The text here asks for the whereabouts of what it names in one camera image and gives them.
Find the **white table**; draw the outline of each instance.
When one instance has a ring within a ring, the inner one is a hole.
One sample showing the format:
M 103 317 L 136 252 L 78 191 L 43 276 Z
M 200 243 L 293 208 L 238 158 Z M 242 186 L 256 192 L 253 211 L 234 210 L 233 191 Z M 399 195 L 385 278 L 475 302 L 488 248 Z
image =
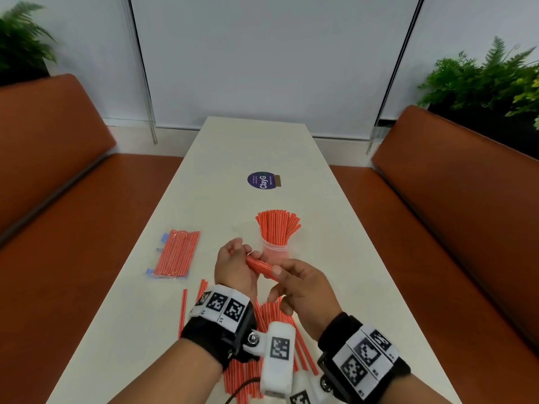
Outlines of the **white table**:
M 247 177 L 258 171 L 280 175 L 282 187 L 252 187 Z M 212 283 L 219 247 L 234 237 L 257 247 L 254 217 L 274 208 L 301 218 L 291 256 L 324 271 L 346 312 L 381 330 L 417 376 L 459 403 L 305 125 L 217 117 L 206 120 L 48 403 L 103 403 L 117 394 L 177 339 L 182 289 L 188 288 L 189 310 L 200 279 Z M 159 240 L 171 229 L 201 231 L 189 277 L 149 278 L 144 273 L 156 265 Z M 271 285 L 260 279 L 261 302 Z M 304 336 L 317 358 L 316 344 Z M 221 382 L 208 403 L 226 398 Z

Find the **person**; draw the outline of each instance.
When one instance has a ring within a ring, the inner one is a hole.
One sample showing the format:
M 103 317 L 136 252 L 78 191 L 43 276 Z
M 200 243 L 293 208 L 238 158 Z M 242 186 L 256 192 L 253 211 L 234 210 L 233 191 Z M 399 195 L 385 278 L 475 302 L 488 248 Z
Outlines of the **person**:
M 259 251 L 235 238 L 221 247 L 215 264 L 215 284 L 238 290 L 254 303 L 258 296 L 258 274 L 250 270 L 245 257 L 264 257 Z M 296 312 L 301 325 L 315 341 L 342 309 L 326 276 L 294 259 L 272 268 L 278 283 L 268 296 L 275 302 L 283 296 L 281 310 Z M 150 367 L 125 387 L 110 404 L 200 404 L 205 403 L 223 367 L 198 344 L 187 339 L 176 341 Z M 413 374 L 395 378 L 381 397 L 380 404 L 448 404 L 448 400 Z

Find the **plastic cup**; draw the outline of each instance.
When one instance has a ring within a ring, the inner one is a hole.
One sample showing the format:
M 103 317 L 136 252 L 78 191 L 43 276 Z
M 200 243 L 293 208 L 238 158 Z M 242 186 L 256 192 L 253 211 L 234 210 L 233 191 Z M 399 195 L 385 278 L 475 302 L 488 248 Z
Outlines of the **plastic cup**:
M 288 245 L 274 245 L 260 238 L 262 239 L 262 253 L 268 257 L 268 264 L 275 265 L 288 259 Z

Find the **metal bolt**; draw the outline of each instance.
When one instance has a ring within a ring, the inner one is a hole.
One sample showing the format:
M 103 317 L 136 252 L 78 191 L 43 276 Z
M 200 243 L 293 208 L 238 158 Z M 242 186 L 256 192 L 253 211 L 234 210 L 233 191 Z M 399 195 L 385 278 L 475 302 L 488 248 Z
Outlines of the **metal bolt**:
M 258 345 L 259 341 L 260 337 L 255 332 L 251 332 L 249 333 L 249 336 L 247 336 L 247 344 L 251 347 Z
M 322 390 L 324 390 L 326 393 L 331 393 L 333 392 L 333 388 L 331 387 L 331 385 L 329 384 L 329 381 L 326 377 L 326 375 L 324 374 L 321 378 L 320 378 L 320 387 L 322 388 Z

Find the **potted plant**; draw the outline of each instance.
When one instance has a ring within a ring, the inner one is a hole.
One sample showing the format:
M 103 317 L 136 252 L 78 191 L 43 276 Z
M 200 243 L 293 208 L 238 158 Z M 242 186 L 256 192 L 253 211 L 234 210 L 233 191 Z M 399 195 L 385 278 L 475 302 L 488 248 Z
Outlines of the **potted plant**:
M 511 54 L 495 37 L 484 64 L 443 58 L 419 85 L 428 93 L 418 102 L 428 110 L 539 159 L 539 62 L 526 64 L 534 48 Z
M 42 8 L 20 1 L 0 15 L 0 86 L 49 76 L 44 60 L 56 58 L 40 38 L 53 38 L 32 21 L 32 13 Z

